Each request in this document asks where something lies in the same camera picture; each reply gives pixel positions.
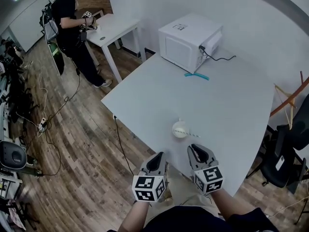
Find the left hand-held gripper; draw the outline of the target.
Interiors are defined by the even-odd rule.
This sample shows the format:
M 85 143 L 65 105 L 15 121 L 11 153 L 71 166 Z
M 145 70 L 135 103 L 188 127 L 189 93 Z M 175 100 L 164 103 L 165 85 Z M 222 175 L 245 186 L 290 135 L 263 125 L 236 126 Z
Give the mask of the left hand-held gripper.
M 156 153 L 143 162 L 132 182 L 136 201 L 156 203 L 162 198 L 167 189 L 166 163 L 164 152 Z

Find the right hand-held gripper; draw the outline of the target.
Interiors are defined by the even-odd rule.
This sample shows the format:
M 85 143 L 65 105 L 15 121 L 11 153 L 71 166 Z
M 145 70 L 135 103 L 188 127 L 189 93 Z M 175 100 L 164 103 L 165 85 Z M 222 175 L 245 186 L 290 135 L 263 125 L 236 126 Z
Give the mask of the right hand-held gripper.
M 214 153 L 198 144 L 188 146 L 187 153 L 192 168 L 192 181 L 202 194 L 210 194 L 222 188 L 224 177 Z

